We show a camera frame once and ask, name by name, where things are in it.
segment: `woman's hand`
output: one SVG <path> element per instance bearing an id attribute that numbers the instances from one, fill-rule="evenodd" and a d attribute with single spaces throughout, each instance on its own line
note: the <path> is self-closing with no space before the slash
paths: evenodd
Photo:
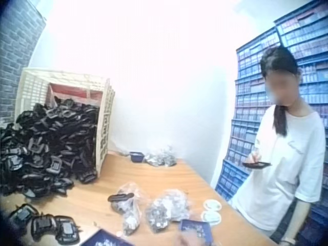
<path id="1" fill-rule="evenodd" d="M 182 232 L 178 235 L 175 246 L 204 246 L 203 239 L 197 237 L 195 232 Z"/>
<path id="2" fill-rule="evenodd" d="M 261 160 L 261 155 L 258 151 L 252 151 L 247 159 L 245 160 L 245 163 L 257 163 Z"/>

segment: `blue storage rack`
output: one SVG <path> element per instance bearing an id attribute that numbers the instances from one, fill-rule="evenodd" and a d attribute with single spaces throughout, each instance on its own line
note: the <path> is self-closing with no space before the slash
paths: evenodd
<path id="1" fill-rule="evenodd" d="M 229 200 L 250 173 L 241 163 L 254 148 L 263 114 L 272 105 L 265 93 L 259 62 L 265 49 L 284 45 L 302 69 L 300 94 L 320 114 L 326 131 L 322 198 L 298 235 L 298 245 L 316 245 L 323 235 L 322 228 L 328 229 L 328 2 L 312 1 L 274 24 L 274 28 L 236 50 L 236 107 L 229 148 L 215 190 Z M 272 236 L 274 241 L 281 240 L 294 207 L 295 202 Z"/>
<path id="2" fill-rule="evenodd" d="M 312 1 L 274 21 L 282 44 L 301 62 L 328 53 L 328 4 Z"/>

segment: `white t-shirt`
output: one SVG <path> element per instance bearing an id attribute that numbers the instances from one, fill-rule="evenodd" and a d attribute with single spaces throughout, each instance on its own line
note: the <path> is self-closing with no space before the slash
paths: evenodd
<path id="1" fill-rule="evenodd" d="M 273 128 L 275 106 L 261 122 L 255 140 L 262 158 L 272 166 L 253 170 L 230 204 L 253 225 L 275 230 L 294 197 L 306 202 L 320 199 L 325 131 L 317 112 L 295 117 L 286 112 L 287 136 Z"/>

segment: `smartphone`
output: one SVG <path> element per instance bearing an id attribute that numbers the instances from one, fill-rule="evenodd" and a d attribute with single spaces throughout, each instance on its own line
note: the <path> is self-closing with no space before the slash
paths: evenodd
<path id="1" fill-rule="evenodd" d="M 256 163 L 246 163 L 243 162 L 242 165 L 246 168 L 250 168 L 250 169 L 263 169 L 266 167 L 271 166 L 271 163 L 268 162 L 263 162 L 263 161 L 258 161 Z"/>

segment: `wooden table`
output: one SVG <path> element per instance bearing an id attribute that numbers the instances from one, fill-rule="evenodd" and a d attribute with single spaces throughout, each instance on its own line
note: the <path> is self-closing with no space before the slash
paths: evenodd
<path id="1" fill-rule="evenodd" d="M 98 228 L 116 234 L 122 231 L 122 217 L 113 212 L 107 198 L 115 194 L 118 188 L 127 182 L 137 183 L 150 199 L 158 197 L 165 189 L 180 189 L 188 194 L 192 203 L 192 219 L 200 220 L 206 199 L 217 199 L 222 203 L 222 222 L 212 227 L 215 243 L 222 246 L 270 246 L 276 245 L 270 239 L 258 233 L 235 212 L 203 179 L 187 164 L 179 161 L 174 167 L 155 168 L 147 164 L 130 162 L 126 157 L 107 155 L 102 167 L 101 178 L 93 184 L 75 183 L 68 191 L 67 197 L 51 196 L 47 199 L 33 201 L 32 204 L 44 214 L 66 215 L 74 218 L 83 230 L 80 242 L 83 242 Z M 7 211 L 15 205 L 27 202 L 22 194 L 2 197 L 2 208 Z M 142 219 L 139 229 L 126 240 L 139 245 L 168 246 L 174 245 L 178 234 L 178 225 L 170 224 L 164 232 L 154 234 Z M 54 236 L 46 235 L 40 242 L 33 242 L 29 233 L 24 237 L 29 245 L 57 245 Z"/>

